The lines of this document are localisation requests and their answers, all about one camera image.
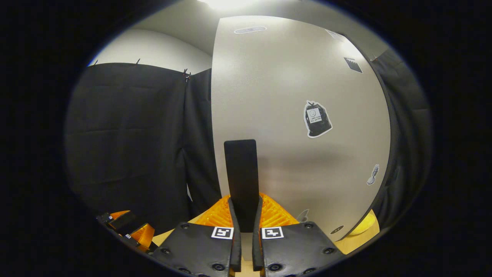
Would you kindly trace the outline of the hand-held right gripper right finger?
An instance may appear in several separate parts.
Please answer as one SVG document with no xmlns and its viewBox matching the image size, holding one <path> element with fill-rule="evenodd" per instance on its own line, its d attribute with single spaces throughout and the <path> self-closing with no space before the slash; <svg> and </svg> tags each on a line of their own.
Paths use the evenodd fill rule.
<svg viewBox="0 0 492 277">
<path fill-rule="evenodd" d="M 262 277 L 315 275 L 346 259 L 312 221 L 300 222 L 266 194 L 259 195 L 252 238 L 253 270 Z"/>
</svg>

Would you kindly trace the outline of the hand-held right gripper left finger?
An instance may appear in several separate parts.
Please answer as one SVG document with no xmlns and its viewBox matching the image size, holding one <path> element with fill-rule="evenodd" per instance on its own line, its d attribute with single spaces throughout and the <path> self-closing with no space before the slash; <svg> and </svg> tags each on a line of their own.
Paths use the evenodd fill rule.
<svg viewBox="0 0 492 277">
<path fill-rule="evenodd" d="M 241 270 L 241 237 L 229 195 L 195 222 L 180 222 L 153 251 L 161 265 L 186 277 L 233 277 Z"/>
</svg>

